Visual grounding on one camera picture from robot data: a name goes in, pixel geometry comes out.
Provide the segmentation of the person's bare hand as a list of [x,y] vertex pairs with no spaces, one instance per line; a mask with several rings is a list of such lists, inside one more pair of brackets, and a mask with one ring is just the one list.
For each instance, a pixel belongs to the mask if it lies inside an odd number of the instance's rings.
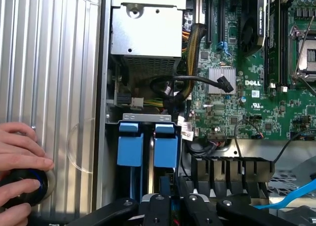
[[[35,131],[25,123],[7,122],[0,125],[0,176],[13,169],[53,169],[53,160],[49,159],[37,143]],[[40,187],[34,179],[20,180],[0,188],[0,205],[22,193],[31,193]],[[23,203],[13,206],[0,214],[2,226],[26,226],[32,208]]]

